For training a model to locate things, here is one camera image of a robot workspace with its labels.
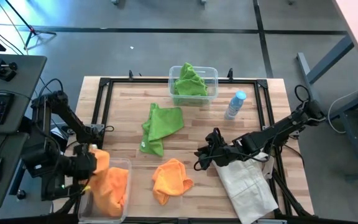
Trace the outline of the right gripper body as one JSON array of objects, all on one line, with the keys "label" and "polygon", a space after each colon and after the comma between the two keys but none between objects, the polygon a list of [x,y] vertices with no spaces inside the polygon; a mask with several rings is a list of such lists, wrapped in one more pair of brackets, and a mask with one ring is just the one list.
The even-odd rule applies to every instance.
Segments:
[{"label": "right gripper body", "polygon": [[208,134],[208,156],[219,167],[228,166],[233,161],[244,161],[244,157],[236,146],[228,145],[218,128],[214,128],[213,132]]}]

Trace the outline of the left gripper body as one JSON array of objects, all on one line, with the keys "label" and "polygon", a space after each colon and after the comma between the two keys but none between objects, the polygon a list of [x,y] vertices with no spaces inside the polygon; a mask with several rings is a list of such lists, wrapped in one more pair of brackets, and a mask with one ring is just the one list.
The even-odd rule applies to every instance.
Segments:
[{"label": "left gripper body", "polygon": [[75,157],[73,158],[73,177],[77,180],[89,179],[97,167],[97,158],[90,151],[89,144],[79,144],[74,147]]}]

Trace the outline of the clear plastic bin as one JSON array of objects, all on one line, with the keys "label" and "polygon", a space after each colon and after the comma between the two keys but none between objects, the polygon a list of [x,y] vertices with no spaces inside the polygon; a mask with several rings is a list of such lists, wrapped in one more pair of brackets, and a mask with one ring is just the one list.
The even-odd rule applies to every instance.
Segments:
[{"label": "clear plastic bin", "polygon": [[197,74],[204,80],[208,87],[207,96],[175,95],[174,83],[180,79],[182,66],[173,66],[169,70],[168,92],[174,105],[177,106],[206,106],[218,96],[218,71],[213,67],[194,67]]},{"label": "clear plastic bin", "polygon": [[110,167],[118,167],[121,169],[127,169],[129,171],[126,188],[127,196],[122,215],[118,217],[110,217],[108,215],[104,215],[94,203],[93,194],[90,191],[90,186],[88,185],[85,188],[85,193],[81,197],[80,208],[78,211],[78,219],[81,224],[120,224],[126,218],[131,192],[132,164],[128,159],[113,157],[109,160],[109,168]]}]

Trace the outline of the beige canvas tote bag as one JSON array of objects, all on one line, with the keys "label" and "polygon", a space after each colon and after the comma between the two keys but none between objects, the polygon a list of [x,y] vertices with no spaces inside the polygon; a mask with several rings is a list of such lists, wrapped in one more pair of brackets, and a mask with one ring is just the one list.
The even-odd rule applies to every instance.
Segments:
[{"label": "beige canvas tote bag", "polygon": [[223,167],[213,164],[242,224],[251,224],[278,208],[267,182],[272,178],[274,159],[261,162],[266,158],[261,152],[244,162],[233,161]]}]

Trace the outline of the blue Febreze spray bottle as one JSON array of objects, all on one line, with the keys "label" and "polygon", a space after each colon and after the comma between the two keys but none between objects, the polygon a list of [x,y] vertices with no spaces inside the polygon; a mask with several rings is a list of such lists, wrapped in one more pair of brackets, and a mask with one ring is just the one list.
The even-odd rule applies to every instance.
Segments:
[{"label": "blue Febreze spray bottle", "polygon": [[247,98],[247,95],[244,91],[237,91],[236,94],[230,100],[229,106],[225,111],[225,119],[234,119],[238,114],[239,110],[242,108],[244,100]]}]

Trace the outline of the grey metal cabinet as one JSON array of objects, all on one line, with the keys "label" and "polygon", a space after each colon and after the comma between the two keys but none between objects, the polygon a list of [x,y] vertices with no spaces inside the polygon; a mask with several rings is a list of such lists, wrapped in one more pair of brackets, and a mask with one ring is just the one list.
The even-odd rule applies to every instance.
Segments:
[{"label": "grey metal cabinet", "polygon": [[7,194],[1,207],[2,214],[8,218],[18,218],[49,215],[52,209],[56,212],[66,200],[42,201],[41,186],[42,179],[40,177],[32,178],[26,170],[19,187],[19,190],[26,193],[25,199],[19,200],[16,195]]}]

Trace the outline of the grey table leg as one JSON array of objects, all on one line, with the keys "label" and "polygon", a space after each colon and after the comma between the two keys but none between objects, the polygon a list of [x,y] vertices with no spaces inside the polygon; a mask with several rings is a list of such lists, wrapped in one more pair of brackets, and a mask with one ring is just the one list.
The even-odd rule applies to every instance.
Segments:
[{"label": "grey table leg", "polygon": [[327,114],[328,110],[321,106],[322,101],[320,94],[315,90],[313,84],[353,48],[353,41],[350,35],[346,34],[345,37],[343,37],[313,68],[309,67],[304,53],[298,52],[296,55],[301,74],[303,75],[311,99],[318,102],[324,114]]}]

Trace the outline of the black tripod stand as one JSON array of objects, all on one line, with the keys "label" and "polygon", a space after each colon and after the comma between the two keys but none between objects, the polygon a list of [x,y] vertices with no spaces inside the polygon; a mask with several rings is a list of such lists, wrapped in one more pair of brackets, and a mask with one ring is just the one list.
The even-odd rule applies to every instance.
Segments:
[{"label": "black tripod stand", "polygon": [[9,2],[9,0],[4,0],[6,2],[6,4],[13,10],[13,12],[16,14],[16,16],[24,23],[25,27],[28,29],[29,34],[27,36],[27,39],[24,40],[21,35],[21,41],[24,44],[24,50],[26,51],[26,53],[28,53],[28,46],[29,46],[29,42],[31,40],[31,38],[33,37],[37,37],[39,34],[47,34],[47,35],[52,35],[53,37],[55,37],[57,35],[56,32],[52,32],[52,31],[46,31],[46,30],[37,30],[34,29],[34,27],[32,27],[29,23],[27,23],[27,21],[19,14],[19,12],[15,9],[15,7]]}]

